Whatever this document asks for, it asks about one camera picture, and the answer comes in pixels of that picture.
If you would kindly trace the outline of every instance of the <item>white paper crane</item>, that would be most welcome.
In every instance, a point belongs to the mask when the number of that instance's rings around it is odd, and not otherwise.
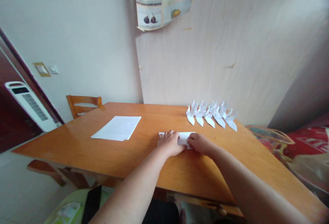
[[[217,121],[217,123],[225,129],[225,121],[223,120],[223,114],[224,114],[224,102],[220,104],[215,110],[214,118]]]
[[[227,114],[227,116],[225,118],[225,121],[229,125],[229,127],[231,127],[233,130],[235,130],[237,132],[236,124],[233,122],[236,118],[237,111],[235,111],[233,115],[232,115],[232,111],[233,111],[233,109],[231,109],[229,111],[229,113]]]
[[[207,109],[207,105],[203,104],[203,101],[200,104],[199,109],[195,112],[195,118],[196,121],[199,123],[199,125],[203,126],[203,116],[206,114],[206,109]]]
[[[214,115],[216,107],[217,107],[217,102],[215,103],[212,102],[205,113],[205,120],[207,121],[208,124],[210,124],[214,128],[215,128],[215,122],[212,120],[211,117]]]
[[[194,104],[195,101],[193,101],[192,105],[191,105],[191,110],[190,110],[190,106],[188,106],[188,109],[186,110],[186,116],[187,116],[187,119],[188,121],[194,125],[195,123],[195,120],[193,118],[194,116],[194,112],[196,111],[196,109],[198,108],[198,105],[195,106]]]
[[[226,110],[227,110],[227,101],[225,101],[224,105],[223,105],[223,119],[226,119]]]

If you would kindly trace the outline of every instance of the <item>wooden table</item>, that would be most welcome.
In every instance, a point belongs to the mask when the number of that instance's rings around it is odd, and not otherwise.
[[[157,147],[158,132],[170,129],[197,132],[233,154],[312,222],[318,223],[328,213],[328,209],[237,120],[237,132],[228,126],[223,129],[217,123],[215,129],[206,122],[203,127],[197,122],[192,126],[186,118],[186,108],[106,103],[13,152],[124,179]],[[114,116],[142,118],[129,140],[90,138]],[[215,163],[192,150],[167,160],[157,187],[213,202],[236,204]]]

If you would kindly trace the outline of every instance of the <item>green cushion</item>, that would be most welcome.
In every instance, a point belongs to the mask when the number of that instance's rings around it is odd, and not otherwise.
[[[91,189],[82,189],[82,190],[77,190],[70,195],[68,195],[58,206],[57,208],[52,212],[52,214],[47,218],[44,224],[51,224],[57,217],[58,211],[66,204],[70,202],[78,202],[81,203],[81,207],[79,211],[77,212],[75,219],[73,220],[72,224],[81,224],[82,221],[82,216],[83,212],[85,210],[85,204],[87,200],[87,195],[88,192]],[[100,204],[99,206],[101,207],[109,197],[109,194],[102,191],[101,196],[100,196]]]

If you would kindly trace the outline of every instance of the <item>red bag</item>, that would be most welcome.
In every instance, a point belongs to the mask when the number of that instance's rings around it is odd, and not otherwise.
[[[315,155],[329,152],[328,147],[329,128],[315,126],[312,128],[303,128],[287,134],[294,142],[289,145],[283,154],[290,158],[297,155]]]

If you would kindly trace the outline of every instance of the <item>light switch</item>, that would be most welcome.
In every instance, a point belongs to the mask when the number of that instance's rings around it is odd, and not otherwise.
[[[42,77],[51,77],[51,75],[49,74],[48,70],[46,69],[45,65],[42,62],[38,62],[38,63],[33,63],[35,68],[37,68],[40,76]]]
[[[42,74],[47,74],[47,70],[44,66],[36,66],[37,70]]]
[[[48,66],[48,69],[50,70],[50,72],[51,72],[52,74],[59,74],[59,72],[58,72],[58,70],[57,70],[57,68],[56,68],[55,65]]]

